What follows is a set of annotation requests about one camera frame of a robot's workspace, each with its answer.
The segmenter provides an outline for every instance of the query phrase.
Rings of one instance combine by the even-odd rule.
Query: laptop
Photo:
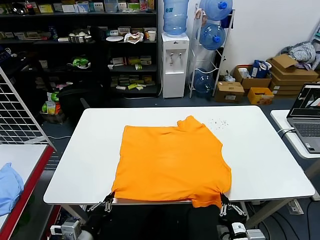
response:
[[[320,84],[306,83],[286,117],[311,154],[320,154]]]

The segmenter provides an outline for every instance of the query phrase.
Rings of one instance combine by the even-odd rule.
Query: blue water bottle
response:
[[[180,35],[187,30],[189,0],[164,0],[163,30],[170,35]]]
[[[232,11],[232,0],[201,0],[199,7],[203,9],[208,19],[221,21]]]
[[[226,40],[225,30],[216,24],[207,23],[201,28],[200,43],[208,50],[220,48]]]
[[[205,69],[196,69],[194,72],[193,87],[198,97],[210,98],[214,90],[214,80]]]

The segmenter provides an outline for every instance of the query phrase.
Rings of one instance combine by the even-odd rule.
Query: blue jug cap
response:
[[[228,6],[228,3],[226,3],[225,1],[221,1],[218,3],[218,8],[219,9],[226,9]]]
[[[212,39],[215,43],[219,43],[221,41],[221,37],[219,36],[214,36]]]

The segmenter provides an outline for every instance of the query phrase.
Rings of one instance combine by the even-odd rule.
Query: white plate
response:
[[[122,39],[124,39],[123,36],[108,36],[106,38],[106,40],[109,42],[118,42],[118,41],[121,41]]]

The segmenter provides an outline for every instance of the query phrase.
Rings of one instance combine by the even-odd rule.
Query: laptop keyboard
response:
[[[295,123],[302,137],[320,137],[320,123]]]

